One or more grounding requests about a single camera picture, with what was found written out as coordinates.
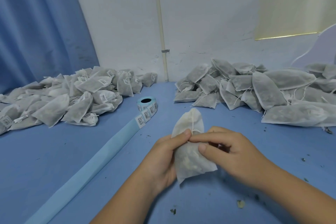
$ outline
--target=curtain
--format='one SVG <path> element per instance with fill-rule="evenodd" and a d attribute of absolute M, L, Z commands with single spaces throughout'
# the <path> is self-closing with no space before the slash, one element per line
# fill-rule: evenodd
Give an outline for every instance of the curtain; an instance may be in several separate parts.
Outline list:
<path fill-rule="evenodd" d="M 317 33 L 336 23 L 336 0 L 260 0 L 255 39 Z"/>
<path fill-rule="evenodd" d="M 97 65 L 78 0 L 0 0 L 0 93 Z"/>

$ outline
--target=blue tabletop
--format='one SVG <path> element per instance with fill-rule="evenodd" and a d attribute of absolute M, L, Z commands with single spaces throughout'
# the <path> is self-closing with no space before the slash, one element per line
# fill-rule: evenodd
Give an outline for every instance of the blue tabletop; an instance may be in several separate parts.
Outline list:
<path fill-rule="evenodd" d="M 158 83 L 124 98 L 95 127 L 59 123 L 0 136 L 0 223 L 22 224 L 138 113 L 136 101 L 154 96 L 159 109 L 126 146 L 49 223 L 89 223 L 136 169 L 160 137 L 171 134 L 191 103 L 174 103 L 173 83 Z M 336 138 L 321 128 L 262 124 L 247 107 L 229 111 L 198 108 L 204 127 L 241 132 L 271 161 L 336 198 Z M 237 200 L 245 200 L 243 209 Z M 147 223 L 295 223 L 262 193 L 236 182 L 225 171 L 175 183 L 155 201 Z"/>

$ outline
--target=pile of bags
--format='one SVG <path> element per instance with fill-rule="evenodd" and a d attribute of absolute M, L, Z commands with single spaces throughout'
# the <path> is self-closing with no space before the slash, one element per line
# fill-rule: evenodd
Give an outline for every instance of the pile of bags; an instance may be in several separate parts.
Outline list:
<path fill-rule="evenodd" d="M 42 123 L 51 128 L 60 120 L 95 126 L 99 115 L 120 105 L 122 96 L 132 97 L 140 93 L 142 85 L 150 87 L 156 80 L 157 73 L 134 75 L 131 69 L 99 66 L 73 75 L 45 77 L 8 95 L 0 94 L 0 135 Z"/>
<path fill-rule="evenodd" d="M 336 126 L 336 65 L 310 64 L 306 71 L 286 68 L 268 71 L 264 65 L 230 64 L 211 59 L 175 83 L 174 101 L 229 110 L 248 105 L 264 113 L 262 123 L 302 127 Z"/>

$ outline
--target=hand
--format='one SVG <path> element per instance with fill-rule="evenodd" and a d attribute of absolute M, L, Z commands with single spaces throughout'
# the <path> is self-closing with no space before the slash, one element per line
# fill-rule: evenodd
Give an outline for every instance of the hand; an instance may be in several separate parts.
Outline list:
<path fill-rule="evenodd" d="M 226 128 L 212 127 L 207 133 L 192 136 L 190 141 L 209 142 L 211 145 L 200 144 L 199 152 L 254 188 L 260 189 L 267 173 L 275 167 L 245 136 Z"/>
<path fill-rule="evenodd" d="M 139 165 L 140 173 L 149 179 L 155 196 L 175 181 L 174 150 L 190 137 L 191 131 L 187 129 L 174 138 L 171 135 L 160 138 Z"/>

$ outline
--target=white wall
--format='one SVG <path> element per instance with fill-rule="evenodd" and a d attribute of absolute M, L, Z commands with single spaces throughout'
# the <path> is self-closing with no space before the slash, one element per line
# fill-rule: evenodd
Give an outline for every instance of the white wall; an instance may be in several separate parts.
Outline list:
<path fill-rule="evenodd" d="M 79 1 L 102 66 L 155 71 L 163 81 L 155 0 Z M 161 0 L 161 7 L 170 81 L 211 57 L 286 67 L 317 39 L 254 41 L 258 0 Z"/>

